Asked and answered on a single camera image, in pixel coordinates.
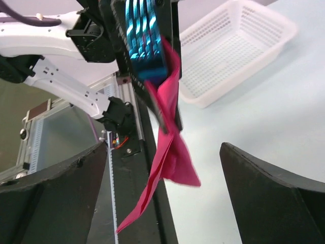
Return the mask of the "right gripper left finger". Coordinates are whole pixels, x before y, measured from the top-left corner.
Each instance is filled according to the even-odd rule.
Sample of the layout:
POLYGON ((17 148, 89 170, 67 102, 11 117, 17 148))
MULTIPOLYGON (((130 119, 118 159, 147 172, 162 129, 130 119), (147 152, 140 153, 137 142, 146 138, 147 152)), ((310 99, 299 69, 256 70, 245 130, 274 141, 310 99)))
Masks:
POLYGON ((105 143, 1 185, 1 243, 86 243, 105 143))

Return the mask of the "white plastic basket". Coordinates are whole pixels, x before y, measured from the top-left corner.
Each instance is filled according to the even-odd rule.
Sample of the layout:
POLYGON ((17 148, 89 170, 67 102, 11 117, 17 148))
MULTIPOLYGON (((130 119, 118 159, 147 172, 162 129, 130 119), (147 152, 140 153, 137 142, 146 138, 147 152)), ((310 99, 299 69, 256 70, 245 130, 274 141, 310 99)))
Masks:
POLYGON ((273 62, 297 25, 254 1, 227 1, 180 34, 179 95, 205 108, 273 62))

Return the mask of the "aluminium frame rail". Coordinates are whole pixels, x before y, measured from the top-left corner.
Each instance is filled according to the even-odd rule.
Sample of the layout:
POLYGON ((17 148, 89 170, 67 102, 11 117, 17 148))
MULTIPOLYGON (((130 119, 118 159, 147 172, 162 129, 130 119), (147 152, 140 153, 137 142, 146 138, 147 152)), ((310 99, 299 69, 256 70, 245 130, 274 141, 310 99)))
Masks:
MULTIPOLYGON (((123 160, 138 154, 141 151, 139 141, 144 136, 141 128, 138 102, 131 80, 128 77, 120 77, 117 74, 113 74, 99 80, 90 87, 98 89, 99 92, 107 96, 120 98, 126 105, 131 106, 134 112, 134 123, 137 127, 137 132, 130 134, 128 140, 125 140, 119 137, 117 133, 96 131, 94 122, 89 120, 91 135, 98 141, 106 139, 110 143, 109 149, 116 149, 118 156, 123 160)), ((76 112, 76 118, 81 113, 74 109, 73 105, 62 99, 56 99, 54 101, 49 99, 27 112, 22 120, 23 128, 20 131, 21 142, 16 166, 13 167, 13 178, 32 174, 41 166, 38 160, 42 157, 41 142, 45 140, 45 123, 56 117, 66 118, 73 112, 76 112)))

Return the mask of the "pink paper napkin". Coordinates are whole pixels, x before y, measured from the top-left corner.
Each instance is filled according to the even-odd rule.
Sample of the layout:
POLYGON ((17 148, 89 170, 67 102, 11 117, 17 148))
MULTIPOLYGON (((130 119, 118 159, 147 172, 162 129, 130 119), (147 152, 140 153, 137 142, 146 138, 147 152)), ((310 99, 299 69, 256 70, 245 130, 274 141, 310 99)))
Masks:
POLYGON ((169 77, 155 88, 150 82, 144 82, 150 96, 157 103, 162 118, 167 127, 165 134, 158 131, 157 150, 152 162, 147 186, 144 188, 137 205, 119 224, 117 233, 137 220, 146 210, 161 179, 169 179, 175 183, 199 187, 200 179, 191 161, 190 153, 180 136, 175 123, 176 107, 178 104, 180 57, 168 41, 162 37, 161 42, 167 59, 169 77))

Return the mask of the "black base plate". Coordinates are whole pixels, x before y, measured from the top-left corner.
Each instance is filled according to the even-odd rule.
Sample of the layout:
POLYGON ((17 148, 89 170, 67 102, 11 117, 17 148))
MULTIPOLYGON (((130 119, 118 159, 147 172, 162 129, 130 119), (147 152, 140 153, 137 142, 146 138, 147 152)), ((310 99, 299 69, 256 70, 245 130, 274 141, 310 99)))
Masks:
MULTIPOLYGON (((121 159, 112 150, 117 224, 133 210, 145 186, 156 151, 156 143, 147 107, 137 98, 144 138, 139 141, 141 151, 129 159, 121 159)), ((145 212, 133 224, 118 233, 119 243, 177 243, 166 187, 157 185, 145 212)))

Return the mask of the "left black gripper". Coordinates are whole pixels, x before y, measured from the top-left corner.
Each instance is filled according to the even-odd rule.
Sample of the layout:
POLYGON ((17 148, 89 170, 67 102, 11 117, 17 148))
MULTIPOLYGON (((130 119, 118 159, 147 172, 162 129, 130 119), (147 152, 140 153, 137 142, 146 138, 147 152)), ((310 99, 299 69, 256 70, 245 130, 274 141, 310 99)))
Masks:
MULTIPOLYGON (((160 109, 144 85, 148 80, 138 78, 129 58, 124 20, 126 1, 78 1, 78 3, 83 9, 77 12, 77 22, 66 31, 66 36, 72 40, 88 63, 117 61, 124 64, 135 93, 154 113, 163 132, 167 133, 160 109)), ((164 0, 162 3, 162 35, 180 57, 178 1, 164 0)))

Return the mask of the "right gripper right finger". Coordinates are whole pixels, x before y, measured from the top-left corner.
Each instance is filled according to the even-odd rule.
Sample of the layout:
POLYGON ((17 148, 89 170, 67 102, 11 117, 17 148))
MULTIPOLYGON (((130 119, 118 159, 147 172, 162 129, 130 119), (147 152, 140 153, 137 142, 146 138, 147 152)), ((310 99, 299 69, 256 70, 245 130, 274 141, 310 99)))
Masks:
POLYGON ((219 155, 242 243, 324 243, 324 183, 230 143, 219 155))

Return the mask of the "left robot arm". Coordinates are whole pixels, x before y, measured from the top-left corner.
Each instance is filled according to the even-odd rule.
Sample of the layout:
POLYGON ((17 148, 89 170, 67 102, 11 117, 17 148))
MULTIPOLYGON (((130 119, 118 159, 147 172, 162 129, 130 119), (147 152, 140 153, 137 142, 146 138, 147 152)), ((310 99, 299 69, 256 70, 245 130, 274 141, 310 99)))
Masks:
POLYGON ((164 109, 153 92, 178 81, 179 56, 163 36, 161 1, 81 1, 81 11, 24 16, 1 1, 1 78, 45 90, 128 137, 136 131, 132 105, 96 92, 50 56, 88 63, 117 61, 136 95, 154 113, 164 133, 180 132, 177 105, 164 109))

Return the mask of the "blue metallic fork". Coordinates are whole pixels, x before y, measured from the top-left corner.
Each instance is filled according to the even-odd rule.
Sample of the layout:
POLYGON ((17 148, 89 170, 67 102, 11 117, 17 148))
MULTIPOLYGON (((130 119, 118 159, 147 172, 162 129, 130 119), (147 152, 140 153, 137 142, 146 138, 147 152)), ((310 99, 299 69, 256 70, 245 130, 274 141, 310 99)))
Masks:
POLYGON ((168 67, 156 19, 155 1, 126 1, 125 22, 134 71, 139 79, 160 86, 168 76, 168 67))

